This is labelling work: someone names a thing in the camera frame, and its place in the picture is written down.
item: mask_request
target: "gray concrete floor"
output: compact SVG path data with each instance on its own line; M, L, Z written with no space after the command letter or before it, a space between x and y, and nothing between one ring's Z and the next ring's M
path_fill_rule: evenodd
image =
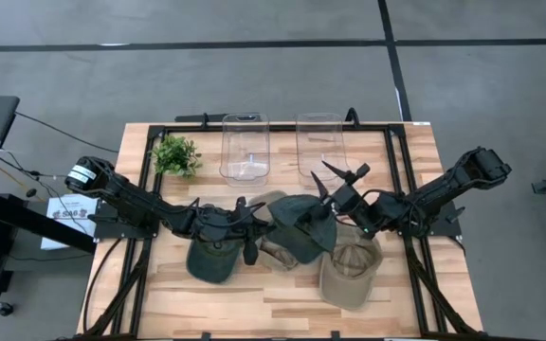
M546 38L546 1L388 2L396 39ZM368 0L0 0L0 45L382 37ZM444 166L483 145L514 169L501 188L457 200L484 327L546 339L546 195L530 190L546 177L546 46L398 50L412 116L432 122ZM0 95L109 148L126 122L203 112L279 120L354 106L364 120L399 119L384 47L3 52ZM86 154L115 161L20 117L6 147L41 172L64 174ZM24 191L0 173L0 192ZM71 335L89 266L15 276L4 299L18 311L0 317L0 340Z

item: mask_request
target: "dark green hat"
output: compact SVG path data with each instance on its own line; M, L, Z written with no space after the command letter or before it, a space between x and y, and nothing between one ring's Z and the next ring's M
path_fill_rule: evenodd
M193 240L187 255L187 270L203 281L222 283L233 273L243 245L243 241L199 242Z
M319 198L301 194L283 197L268 205L277 228L266 237L288 249L300 262L309 263L337 244L337 224L331 211L323 211ZM309 222L301 220L311 214Z

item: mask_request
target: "white paper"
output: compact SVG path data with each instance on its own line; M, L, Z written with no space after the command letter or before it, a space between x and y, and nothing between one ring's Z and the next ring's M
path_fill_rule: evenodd
M48 218L52 218L61 224L65 224L81 233L87 232L88 235L94 237L96 223L87 219L87 216L88 214L96 213L97 203L98 199L88 198L80 194L67 194L60 197L60 199L50 198L47 204L46 215ZM69 213L73 215L77 223L73 222ZM54 242L48 238L42 238L42 250L55 250L65 247L68 246L60 242Z

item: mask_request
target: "chair wheel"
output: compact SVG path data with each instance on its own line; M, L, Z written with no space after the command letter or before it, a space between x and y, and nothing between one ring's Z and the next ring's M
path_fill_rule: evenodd
M14 307L6 302L0 302L0 315L8 316L14 313Z

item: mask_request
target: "baseball cap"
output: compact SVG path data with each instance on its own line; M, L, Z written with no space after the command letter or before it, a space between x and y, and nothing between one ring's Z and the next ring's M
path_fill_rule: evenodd
M244 241L199 242L193 240L187 255L187 270L194 277L219 284L233 273Z
M315 260L324 251L334 250L337 243L337 223L332 212L323 217L313 217L309 223L300 217L321 205L313 195L289 195L268 205L277 226L266 237L285 247L298 262L306 264Z
M249 206L258 203L268 204L285 196L287 196L285 192L273 190L252 198L247 204ZM271 217L271 213L266 206L254 212L254 217L270 223L273 220L273 217ZM259 248L258 262L270 269L288 271L295 268L299 264L287 249L270 241L266 236L257 240L256 244Z
M365 239L359 228L339 224L337 246L321 262L321 298L340 308L361 308L368 301L382 260L382 249L376 239Z

